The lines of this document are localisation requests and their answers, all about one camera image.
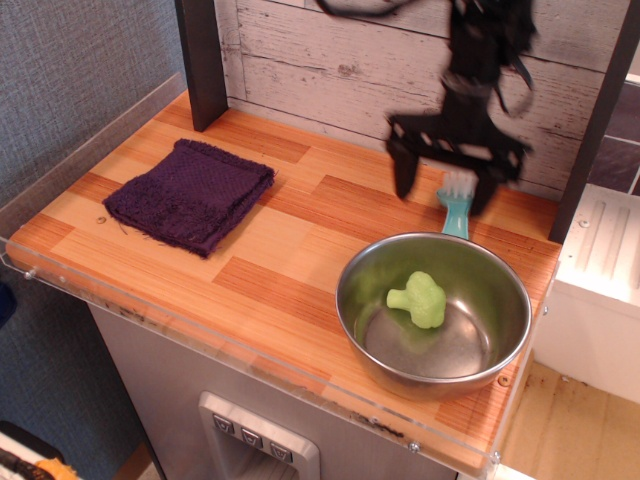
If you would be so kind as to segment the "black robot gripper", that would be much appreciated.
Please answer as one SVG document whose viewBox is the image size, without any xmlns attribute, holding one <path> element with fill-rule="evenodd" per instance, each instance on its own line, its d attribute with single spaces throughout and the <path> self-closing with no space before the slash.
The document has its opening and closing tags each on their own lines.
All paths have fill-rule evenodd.
<svg viewBox="0 0 640 480">
<path fill-rule="evenodd" d="M 520 178 L 531 147 L 493 123 L 488 103 L 497 84 L 473 82 L 458 74 L 441 77 L 445 89 L 437 114 L 393 114 L 386 142 L 393 161 L 395 192 L 405 199 L 413 188 L 421 157 L 472 169 L 477 183 L 470 215 L 483 213 L 497 187 Z"/>
</svg>

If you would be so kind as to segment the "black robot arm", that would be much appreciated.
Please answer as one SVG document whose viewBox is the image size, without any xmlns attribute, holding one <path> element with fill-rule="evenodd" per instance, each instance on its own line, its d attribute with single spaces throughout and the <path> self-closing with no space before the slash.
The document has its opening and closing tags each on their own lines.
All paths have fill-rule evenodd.
<svg viewBox="0 0 640 480">
<path fill-rule="evenodd" d="M 470 213 L 478 216 L 501 183 L 516 181 L 531 146 L 507 135 L 488 112 L 499 93 L 505 67 L 525 83 L 531 76 L 520 59 L 536 29 L 529 1 L 463 1 L 450 16 L 450 63 L 441 77 L 445 90 L 439 113 L 390 117 L 386 142 L 393 160 L 395 191 L 411 191 L 422 158 L 471 171 L 477 178 Z"/>
</svg>

